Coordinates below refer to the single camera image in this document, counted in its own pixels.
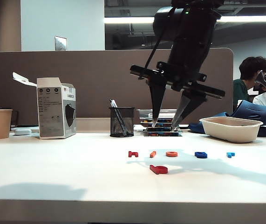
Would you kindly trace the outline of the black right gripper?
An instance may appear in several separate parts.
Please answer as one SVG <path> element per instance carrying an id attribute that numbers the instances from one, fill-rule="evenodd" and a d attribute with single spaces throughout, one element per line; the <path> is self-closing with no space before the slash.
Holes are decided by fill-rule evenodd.
<path id="1" fill-rule="evenodd" d="M 174 115 L 171 130 L 191 112 L 206 101 L 206 96 L 223 98 L 225 92 L 200 84 L 205 82 L 207 75 L 200 72 L 202 63 L 207 57 L 209 47 L 196 47 L 194 50 L 178 49 L 173 45 L 167 62 L 157 62 L 157 68 L 151 70 L 142 66 L 132 65 L 130 74 L 139 79 L 146 79 L 150 88 L 152 102 L 152 126 L 155 127 L 162 106 L 166 88 L 182 91 L 179 107 Z"/>

